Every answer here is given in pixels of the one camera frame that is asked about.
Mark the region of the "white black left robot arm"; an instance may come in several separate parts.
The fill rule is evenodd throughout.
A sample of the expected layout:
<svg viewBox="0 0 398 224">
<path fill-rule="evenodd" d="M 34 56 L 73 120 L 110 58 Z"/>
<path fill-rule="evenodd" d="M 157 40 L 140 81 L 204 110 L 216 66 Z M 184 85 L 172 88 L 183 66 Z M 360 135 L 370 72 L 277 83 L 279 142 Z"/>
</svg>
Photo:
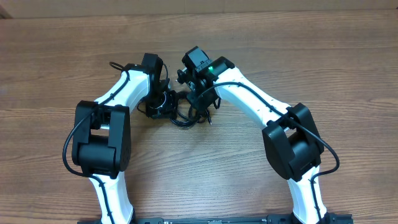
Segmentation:
<svg viewBox="0 0 398 224">
<path fill-rule="evenodd" d="M 131 113 L 145 103 L 147 117 L 167 118 L 174 103 L 169 77 L 160 77 L 167 67 L 158 55 L 146 53 L 140 64 L 110 65 L 119 70 L 119 80 L 103 96 L 77 104 L 62 160 L 69 172 L 93 184 L 101 208 L 98 223 L 134 223 L 125 180 L 132 151 Z"/>
</svg>

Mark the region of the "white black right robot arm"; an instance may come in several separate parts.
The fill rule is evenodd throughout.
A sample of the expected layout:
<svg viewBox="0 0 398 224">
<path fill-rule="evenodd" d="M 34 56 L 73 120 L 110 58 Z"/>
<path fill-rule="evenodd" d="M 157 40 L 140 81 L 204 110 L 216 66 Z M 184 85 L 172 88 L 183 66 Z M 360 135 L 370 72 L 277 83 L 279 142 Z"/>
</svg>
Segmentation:
<svg viewBox="0 0 398 224">
<path fill-rule="evenodd" d="M 179 83 L 191 90 L 188 101 L 198 112 L 226 100 L 239 108 L 261 129 L 268 163 L 287 180 L 293 200 L 292 222 L 330 223 L 322 201 L 318 178 L 321 154 L 330 146 L 320 137 L 310 110 L 299 103 L 290 106 L 250 82 L 225 57 L 212 60 L 194 47 L 182 58 Z"/>
</svg>

